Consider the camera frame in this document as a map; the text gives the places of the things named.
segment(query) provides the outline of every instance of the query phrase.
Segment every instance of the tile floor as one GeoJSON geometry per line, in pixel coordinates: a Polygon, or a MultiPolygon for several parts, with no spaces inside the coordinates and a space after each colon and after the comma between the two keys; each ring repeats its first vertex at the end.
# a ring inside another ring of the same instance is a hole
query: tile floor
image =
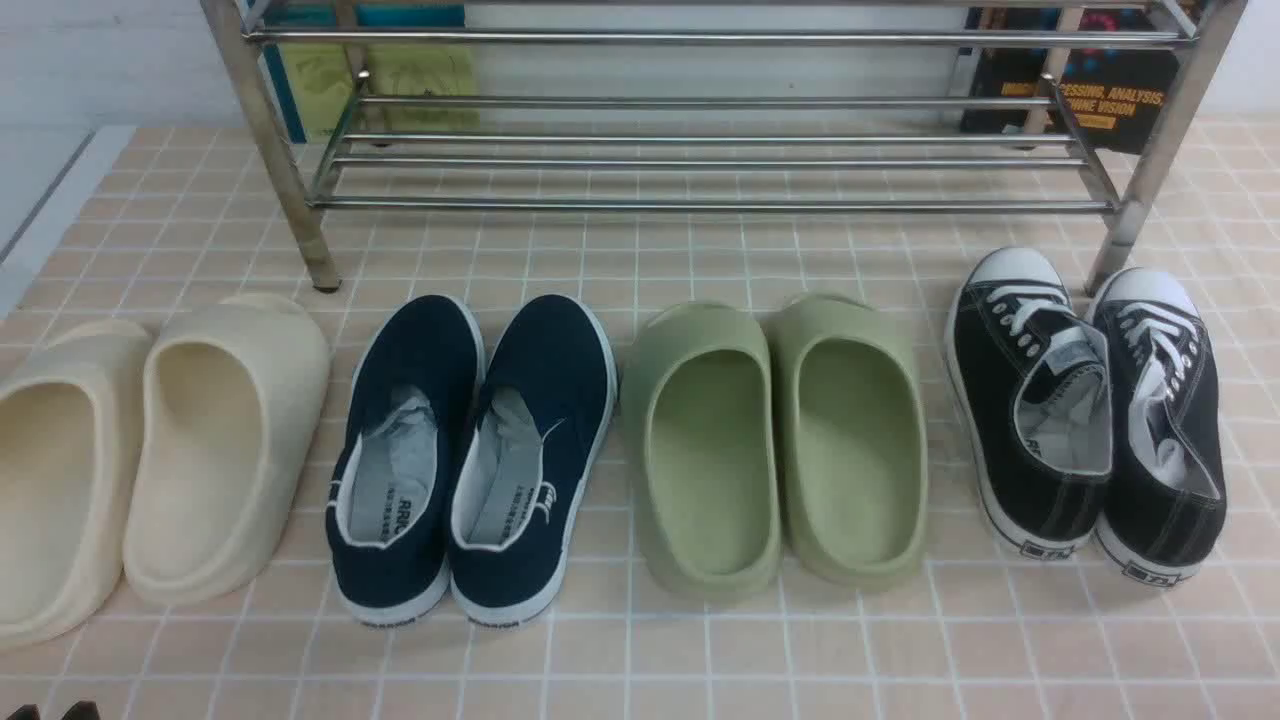
{"type": "MultiPolygon", "coordinates": [[[[317,151],[303,152],[303,165],[317,151]]],[[[1123,182],[1132,159],[1106,159],[1123,182]]],[[[785,192],[851,196],[1082,191],[1051,173],[645,177],[543,173],[543,195],[785,192]]],[[[493,176],[352,174],[348,188],[457,191],[493,176]]],[[[1096,550],[1020,560],[978,519],[966,432],[938,338],[956,284],[987,250],[1023,243],[1080,287],[1102,237],[1079,218],[632,218],[334,214],[337,295],[303,279],[243,132],[140,131],[22,306],[0,324],[0,373],[102,315],[152,328],[239,290],[291,295],[334,345],[324,421],[292,521],[248,587],[156,607],[124,584],[82,628],[0,656],[0,712],[79,698],[136,720],[1243,720],[1280,707],[1280,117],[1196,126],[1134,259],[1185,279],[1213,333],[1231,516],[1201,577],[1167,593],[1096,550]],[[765,593],[704,607],[657,588],[635,552],[617,438],[595,469],[554,610],[520,632],[468,625],[445,601],[375,632],[337,602],[321,532],[348,379],[404,300],[465,297],[490,342],[522,300],[577,295],[625,359],[637,324],[691,297],[767,314],[803,290],[878,305],[913,333],[929,416],[929,552],[879,594],[794,560],[765,593]]]]}

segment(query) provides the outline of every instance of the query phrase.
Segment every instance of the white wall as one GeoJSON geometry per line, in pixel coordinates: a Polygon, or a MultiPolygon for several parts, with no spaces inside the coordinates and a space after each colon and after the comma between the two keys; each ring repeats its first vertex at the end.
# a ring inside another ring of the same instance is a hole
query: white wall
{"type": "MultiPolygon", "coordinates": [[[[0,124],[232,124],[239,114],[196,0],[12,0],[0,13],[0,124]]],[[[628,28],[959,27],[947,9],[558,9],[476,6],[472,24],[628,28]]],[[[1254,0],[1210,95],[1215,110],[1280,110],[1280,83],[1257,69],[1280,28],[1280,3],[1254,0]]],[[[946,50],[483,49],[495,92],[940,94],[946,50]]]]}

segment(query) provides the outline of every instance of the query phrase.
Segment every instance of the shoe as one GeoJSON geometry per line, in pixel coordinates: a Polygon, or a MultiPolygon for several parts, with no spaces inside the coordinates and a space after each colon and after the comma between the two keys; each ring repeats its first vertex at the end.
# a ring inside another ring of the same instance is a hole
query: shoe
{"type": "Polygon", "coordinates": [[[84,621],[120,579],[151,336],[81,325],[0,383],[0,652],[84,621]]]}
{"type": "Polygon", "coordinates": [[[503,332],[449,519],[453,597],[472,621],[521,625],[559,592],[616,388],[609,340],[579,301],[536,297],[503,332]]]}
{"type": "Polygon", "coordinates": [[[920,568],[928,491],[911,341],[847,297],[771,324],[791,547],[831,582],[884,588],[920,568]]]}
{"type": "Polygon", "coordinates": [[[325,534],[338,594],[365,625],[412,623],[449,589],[445,507],[483,379],[480,328],[439,295],[397,310],[356,368],[325,534]]]}
{"type": "Polygon", "coordinates": [[[622,382],[636,544],[671,592],[733,602],[782,557],[769,346],[749,313],[686,302],[636,336],[622,382]]]}
{"type": "Polygon", "coordinates": [[[960,287],[943,346],[997,537],[1025,557],[1070,557],[1111,477],[1106,338],[1043,255],[1006,247],[960,287]]]}
{"type": "Polygon", "coordinates": [[[1111,343],[1116,416],[1098,541],[1129,578],[1174,587],[1226,521],[1208,331],[1183,286],[1146,268],[1111,277],[1087,318],[1111,343]]]}
{"type": "Polygon", "coordinates": [[[138,596],[202,602],[266,566],[328,386],[324,333],[287,297],[238,295],[164,328],[142,372],[142,457],[124,530],[138,596]]]}

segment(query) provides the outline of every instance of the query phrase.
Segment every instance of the cream slide sandal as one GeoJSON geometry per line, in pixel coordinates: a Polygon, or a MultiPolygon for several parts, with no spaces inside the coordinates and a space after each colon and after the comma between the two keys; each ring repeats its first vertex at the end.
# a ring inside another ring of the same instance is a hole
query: cream slide sandal
{"type": "Polygon", "coordinates": [[[0,383],[0,651],[74,628],[120,579],[150,346],[90,323],[0,383]]]}
{"type": "Polygon", "coordinates": [[[124,534],[140,596],[201,602],[261,571],[328,379],[319,325],[275,295],[229,297],[160,333],[143,370],[146,428],[124,534]]]}

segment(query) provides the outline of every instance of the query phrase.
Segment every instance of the navy slip-on shoe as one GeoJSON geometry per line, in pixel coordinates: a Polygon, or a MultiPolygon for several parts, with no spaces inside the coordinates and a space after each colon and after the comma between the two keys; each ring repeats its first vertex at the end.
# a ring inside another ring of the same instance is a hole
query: navy slip-on shoe
{"type": "Polygon", "coordinates": [[[451,297],[401,307],[356,368],[325,533],[343,603],[361,623],[425,615],[449,587],[448,507],[484,341],[451,297]]]}
{"type": "Polygon", "coordinates": [[[613,351],[590,310],[545,295],[516,314],[489,363],[451,510],[453,598],[472,621],[520,625],[559,592],[616,396],[613,351]]]}

